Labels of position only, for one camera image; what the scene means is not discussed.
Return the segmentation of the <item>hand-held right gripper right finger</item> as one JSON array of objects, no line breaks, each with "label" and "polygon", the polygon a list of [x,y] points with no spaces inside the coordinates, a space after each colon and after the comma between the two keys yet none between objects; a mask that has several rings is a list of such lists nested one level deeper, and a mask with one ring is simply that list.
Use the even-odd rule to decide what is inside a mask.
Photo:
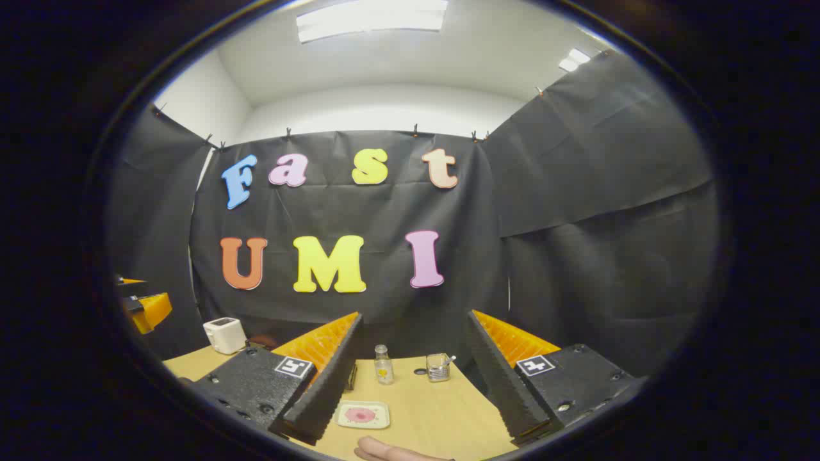
[{"label": "hand-held right gripper right finger", "polygon": [[579,423],[644,384],[588,345],[559,348],[477,310],[468,313],[468,341],[518,447]]}]

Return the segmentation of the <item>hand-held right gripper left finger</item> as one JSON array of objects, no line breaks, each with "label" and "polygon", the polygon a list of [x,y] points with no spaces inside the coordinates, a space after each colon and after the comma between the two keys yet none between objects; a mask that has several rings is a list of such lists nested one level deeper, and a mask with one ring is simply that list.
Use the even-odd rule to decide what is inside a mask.
[{"label": "hand-held right gripper left finger", "polygon": [[243,425],[315,444],[355,367],[360,326],[352,312],[274,350],[249,345],[190,388]]}]

